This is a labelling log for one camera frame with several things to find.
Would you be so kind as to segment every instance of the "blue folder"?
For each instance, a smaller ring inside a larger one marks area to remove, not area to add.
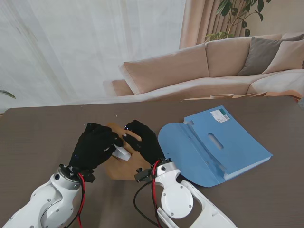
[[[212,187],[270,159],[259,144],[223,107],[165,125],[159,144],[188,180]]]

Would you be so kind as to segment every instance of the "cardboard box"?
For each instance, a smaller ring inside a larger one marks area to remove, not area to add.
[[[141,137],[125,130],[118,126],[115,123],[109,123],[107,125],[112,129],[113,132],[117,133],[120,138],[123,138],[123,134],[129,134],[135,137],[137,140],[141,141]],[[138,168],[142,168],[143,170],[150,168],[150,164],[140,155],[138,151],[132,149],[132,147],[123,141],[123,147],[131,154],[131,158],[128,161],[124,161],[122,159],[111,156],[108,159],[104,166],[106,168],[107,174],[114,180],[128,180],[134,181],[134,175],[137,173],[136,170]]]

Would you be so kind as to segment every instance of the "red cable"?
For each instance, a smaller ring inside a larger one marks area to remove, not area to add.
[[[157,165],[158,163],[160,162],[160,160],[157,160],[154,167],[153,167],[153,170],[152,170],[152,174],[153,174],[153,179],[152,179],[152,196],[153,196],[153,199],[154,199],[154,207],[155,207],[155,210],[157,210],[157,203],[156,203],[156,191],[155,191],[155,174],[156,174],[156,169],[157,169]],[[158,222],[158,219],[157,219],[157,224],[158,224],[158,227],[159,228],[162,228],[162,226],[160,225],[160,223]]]
[[[82,224],[81,224],[81,221],[80,221],[80,213],[82,211],[82,208],[85,204],[85,200],[86,200],[86,183],[85,183],[85,180],[83,178],[83,176],[81,175],[81,173],[78,173],[78,177],[80,178],[81,182],[82,182],[82,192],[83,192],[83,200],[80,204],[80,207],[79,207],[79,210],[78,210],[78,217],[77,217],[77,221],[78,221],[78,224],[79,224],[79,227],[82,228]]]

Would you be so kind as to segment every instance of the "beige sofa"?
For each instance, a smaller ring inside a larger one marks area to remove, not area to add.
[[[302,33],[259,36],[284,39]],[[122,80],[105,81],[109,96],[134,101],[179,100],[214,94],[295,90],[304,95],[304,69],[237,76],[250,48],[250,37],[216,40],[165,56],[124,62]]]

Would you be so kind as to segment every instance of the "black glove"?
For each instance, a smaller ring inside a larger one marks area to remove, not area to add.
[[[138,141],[129,134],[123,135],[123,139],[151,165],[153,165],[158,159],[164,158],[162,149],[158,144],[156,134],[146,125],[143,125],[137,120],[133,120],[125,127],[126,130],[134,132],[142,138],[142,141]]]
[[[79,170],[95,169],[111,157],[116,150],[114,144],[123,146],[123,141],[111,128],[88,123],[78,139],[69,166]]]

